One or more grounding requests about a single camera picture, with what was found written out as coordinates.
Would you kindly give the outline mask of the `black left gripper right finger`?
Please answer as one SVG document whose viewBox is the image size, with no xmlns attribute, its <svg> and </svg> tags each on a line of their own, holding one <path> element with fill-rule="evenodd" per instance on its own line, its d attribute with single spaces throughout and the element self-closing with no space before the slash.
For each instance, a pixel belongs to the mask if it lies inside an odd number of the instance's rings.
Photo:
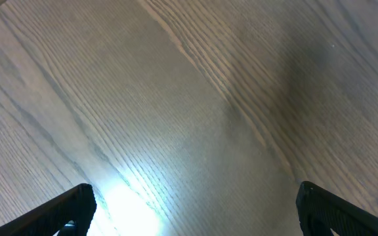
<svg viewBox="0 0 378 236">
<path fill-rule="evenodd" d="M 378 236 L 378 217 L 312 182 L 301 183 L 295 203 L 306 236 Z"/>
</svg>

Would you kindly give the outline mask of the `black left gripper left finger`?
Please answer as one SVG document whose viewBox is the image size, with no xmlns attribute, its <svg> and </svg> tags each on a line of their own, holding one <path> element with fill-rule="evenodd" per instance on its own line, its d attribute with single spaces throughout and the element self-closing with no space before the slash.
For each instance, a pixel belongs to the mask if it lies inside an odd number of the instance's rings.
<svg viewBox="0 0 378 236">
<path fill-rule="evenodd" d="M 96 211 L 93 187 L 79 184 L 0 227 L 0 235 L 86 236 Z"/>
</svg>

